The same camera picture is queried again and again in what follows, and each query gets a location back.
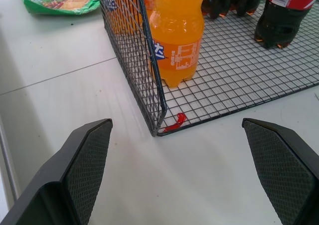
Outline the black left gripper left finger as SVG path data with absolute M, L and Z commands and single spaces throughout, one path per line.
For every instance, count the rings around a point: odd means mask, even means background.
M 75 129 L 32 178 L 3 225 L 86 225 L 103 179 L 111 119 Z

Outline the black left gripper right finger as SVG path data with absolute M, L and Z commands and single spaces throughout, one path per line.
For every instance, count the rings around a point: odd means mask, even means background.
M 293 130 L 242 121 L 259 181 L 284 225 L 319 223 L 319 156 Z

